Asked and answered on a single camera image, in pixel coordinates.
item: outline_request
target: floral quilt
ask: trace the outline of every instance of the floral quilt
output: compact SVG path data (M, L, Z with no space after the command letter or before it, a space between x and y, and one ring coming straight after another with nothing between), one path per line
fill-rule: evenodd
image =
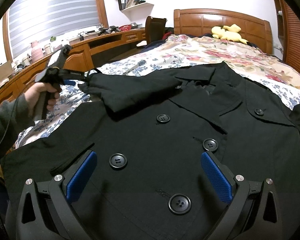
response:
M109 75L143 76L156 69L219 63L222 60L241 76L271 89L290 109L300 103L300 75L295 70L259 49L207 37L191 39L185 35L173 35L156 49L105 64L99 70ZM81 103L91 102L92 98L79 90L79 83L82 82L62 86L54 111L48 113L46 120L36 121L34 127L20 133L16 148L49 136Z

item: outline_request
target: gray sweater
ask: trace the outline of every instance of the gray sweater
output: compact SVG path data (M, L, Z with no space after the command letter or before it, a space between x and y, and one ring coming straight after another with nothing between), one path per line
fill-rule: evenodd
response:
M4 101L0 106L0 141L7 128L15 101L17 101L17 103L11 117L9 128L0 144L0 159L12 147L20 132L30 126L34 126L34 121L29 117L28 105L24 94L12 102Z

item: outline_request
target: yellow stuffed animal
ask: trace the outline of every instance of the yellow stuffed animal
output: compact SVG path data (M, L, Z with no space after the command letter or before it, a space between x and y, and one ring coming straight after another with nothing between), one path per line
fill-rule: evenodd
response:
M232 26L225 25L223 28L215 26L211 29L213 34L212 36L215 39L242 42L243 44L247 45L248 41L241 37L241 35L238 33L239 31L241 31L241 28L236 24L233 24Z

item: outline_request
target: pink bottle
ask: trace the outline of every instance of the pink bottle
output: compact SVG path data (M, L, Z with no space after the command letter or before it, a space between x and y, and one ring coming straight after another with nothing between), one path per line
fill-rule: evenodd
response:
M31 47L32 62L36 62L39 59L43 58L43 52L42 49L38 46L38 41L31 42Z

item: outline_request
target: human hand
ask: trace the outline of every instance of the human hand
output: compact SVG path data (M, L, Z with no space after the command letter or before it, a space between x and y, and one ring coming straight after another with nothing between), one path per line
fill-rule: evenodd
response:
M45 91L54 93L55 99L49 99L47 105L47 109L49 111L52 111L53 106L57 103L57 99L60 98L60 92L62 91L62 89L60 88L60 85L58 85L58 88L54 88L49 83L41 83L41 82L35 83L32 87L30 87L25 92L25 98L29 108L29 116L33 115L34 107L39 100L40 93Z

